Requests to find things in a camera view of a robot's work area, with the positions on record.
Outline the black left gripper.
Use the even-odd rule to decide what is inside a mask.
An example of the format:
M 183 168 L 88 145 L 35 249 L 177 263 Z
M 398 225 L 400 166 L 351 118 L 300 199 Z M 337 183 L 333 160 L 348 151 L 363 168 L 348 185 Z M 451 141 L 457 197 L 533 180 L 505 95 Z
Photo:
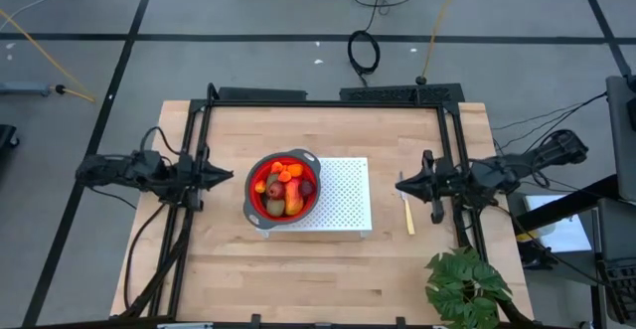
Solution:
M 204 188 L 211 189 L 234 175 L 232 170 L 219 168 L 209 161 L 204 164 Z M 171 166 L 171 203 L 192 211 L 202 211 L 202 175 L 198 160 L 188 153 L 180 153 L 178 161 Z

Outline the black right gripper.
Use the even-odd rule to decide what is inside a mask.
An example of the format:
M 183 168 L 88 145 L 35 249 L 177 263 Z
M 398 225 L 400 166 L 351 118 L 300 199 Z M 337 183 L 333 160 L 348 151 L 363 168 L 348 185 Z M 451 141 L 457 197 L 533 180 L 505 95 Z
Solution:
M 444 218 L 442 197 L 456 198 L 460 212 L 472 210 L 468 192 L 468 175 L 457 170 L 445 157 L 434 159 L 431 150 L 426 149 L 422 154 L 422 171 L 406 178 L 402 172 L 398 173 L 397 190 L 402 196 L 410 195 L 432 205 L 430 215 L 434 224 L 440 224 Z

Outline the red colander with grey rim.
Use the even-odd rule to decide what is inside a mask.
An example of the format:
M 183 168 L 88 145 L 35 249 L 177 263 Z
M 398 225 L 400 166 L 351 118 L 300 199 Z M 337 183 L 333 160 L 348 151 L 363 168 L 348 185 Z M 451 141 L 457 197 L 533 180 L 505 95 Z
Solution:
M 270 215 L 266 211 L 265 193 L 258 193 L 256 185 L 271 175 L 271 168 L 279 162 L 281 165 L 296 165 L 302 169 L 300 181 L 307 181 L 313 186 L 313 192 L 303 197 L 303 207 L 294 215 L 283 213 L 280 217 Z M 265 156 L 259 160 L 249 171 L 245 182 L 245 201 L 243 213 L 247 220 L 260 230 L 271 230 L 277 226 L 297 223 L 307 217 L 316 206 L 321 193 L 321 163 L 311 152 L 304 149 L 292 149 L 286 152 L 278 152 Z

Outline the red-yellow toy mango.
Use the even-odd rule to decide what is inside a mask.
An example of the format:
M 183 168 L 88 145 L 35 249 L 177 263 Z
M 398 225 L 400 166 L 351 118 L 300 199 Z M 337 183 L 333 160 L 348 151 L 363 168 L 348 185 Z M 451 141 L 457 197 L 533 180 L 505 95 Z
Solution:
M 292 178 L 285 185 L 284 213 L 288 217 L 297 215 L 304 206 L 304 198 L 300 192 L 301 180 Z

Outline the white perforated shelf riser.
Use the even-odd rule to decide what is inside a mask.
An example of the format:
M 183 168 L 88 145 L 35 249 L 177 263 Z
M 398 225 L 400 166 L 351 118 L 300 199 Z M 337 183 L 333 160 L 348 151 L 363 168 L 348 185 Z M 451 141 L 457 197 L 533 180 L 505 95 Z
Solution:
M 373 231 L 369 166 L 365 157 L 320 158 L 321 194 L 311 213 L 299 222 L 256 231 L 272 233 L 358 233 Z

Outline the black vented box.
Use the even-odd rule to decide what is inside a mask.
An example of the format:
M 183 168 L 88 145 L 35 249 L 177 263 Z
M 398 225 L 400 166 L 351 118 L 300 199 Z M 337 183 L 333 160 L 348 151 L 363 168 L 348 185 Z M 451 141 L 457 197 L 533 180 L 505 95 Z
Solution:
M 340 90 L 340 99 L 344 101 L 411 103 L 465 101 L 464 93 L 459 83 L 346 87 Z

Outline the green leafy plant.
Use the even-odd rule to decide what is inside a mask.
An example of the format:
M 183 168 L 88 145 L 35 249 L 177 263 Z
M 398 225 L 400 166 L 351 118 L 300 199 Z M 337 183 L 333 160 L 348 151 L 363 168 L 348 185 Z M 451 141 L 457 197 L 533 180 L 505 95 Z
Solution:
M 472 247 L 436 254 L 425 266 L 428 302 L 447 329 L 495 329 L 498 306 L 512 301 L 501 274 Z

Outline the white box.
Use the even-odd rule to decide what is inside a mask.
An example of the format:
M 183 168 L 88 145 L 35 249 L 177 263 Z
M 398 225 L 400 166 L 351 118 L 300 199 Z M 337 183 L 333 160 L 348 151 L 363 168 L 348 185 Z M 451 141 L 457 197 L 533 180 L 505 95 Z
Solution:
M 526 209 L 531 212 L 560 198 L 562 195 L 525 195 L 523 200 Z M 533 230 L 532 235 L 555 253 L 591 251 L 589 239 L 578 215 Z

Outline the grey desk foot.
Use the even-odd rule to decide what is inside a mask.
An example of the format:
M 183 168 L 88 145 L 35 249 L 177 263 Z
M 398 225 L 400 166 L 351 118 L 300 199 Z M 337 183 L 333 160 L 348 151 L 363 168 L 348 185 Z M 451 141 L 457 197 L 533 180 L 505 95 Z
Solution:
M 0 82 L 0 94 L 37 94 L 49 96 L 51 87 L 45 82 Z

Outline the grey equipment panel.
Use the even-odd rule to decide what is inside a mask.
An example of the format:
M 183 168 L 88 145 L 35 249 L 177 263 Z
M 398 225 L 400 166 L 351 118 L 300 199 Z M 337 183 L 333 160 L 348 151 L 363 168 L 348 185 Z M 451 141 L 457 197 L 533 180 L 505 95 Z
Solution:
M 605 80 L 620 196 L 636 202 L 636 92 L 619 76 Z

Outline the black caster base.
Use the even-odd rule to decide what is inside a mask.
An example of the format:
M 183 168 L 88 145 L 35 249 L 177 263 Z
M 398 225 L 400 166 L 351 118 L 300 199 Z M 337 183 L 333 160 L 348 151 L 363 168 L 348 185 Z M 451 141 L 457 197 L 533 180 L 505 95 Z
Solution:
M 0 150 L 15 148 L 20 144 L 17 128 L 9 124 L 0 124 Z

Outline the black keyboard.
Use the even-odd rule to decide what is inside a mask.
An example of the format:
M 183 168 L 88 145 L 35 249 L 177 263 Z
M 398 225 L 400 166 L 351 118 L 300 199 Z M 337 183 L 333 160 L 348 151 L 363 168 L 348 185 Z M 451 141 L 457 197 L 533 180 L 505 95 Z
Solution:
M 597 268 L 604 282 L 610 318 L 636 328 L 636 257 L 601 259 Z

